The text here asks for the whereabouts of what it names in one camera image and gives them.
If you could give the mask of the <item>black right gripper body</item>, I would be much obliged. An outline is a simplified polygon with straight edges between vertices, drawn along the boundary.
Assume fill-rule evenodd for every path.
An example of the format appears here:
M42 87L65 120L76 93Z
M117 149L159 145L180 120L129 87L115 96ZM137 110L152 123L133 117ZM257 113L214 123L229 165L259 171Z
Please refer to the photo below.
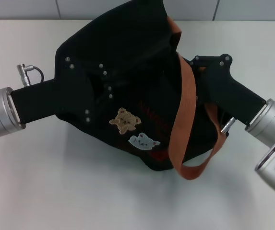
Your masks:
M220 55L220 61L199 72L198 100L215 103L245 125L248 125L266 104L266 100L236 81L230 73L233 59Z

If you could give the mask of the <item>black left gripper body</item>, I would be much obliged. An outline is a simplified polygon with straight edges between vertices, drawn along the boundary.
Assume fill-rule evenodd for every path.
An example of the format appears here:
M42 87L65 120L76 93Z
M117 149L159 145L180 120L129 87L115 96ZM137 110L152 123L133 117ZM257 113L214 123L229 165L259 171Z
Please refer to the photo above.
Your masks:
M20 120L26 124L59 115L87 124L94 117L94 90L81 61L55 61L55 77L11 93Z

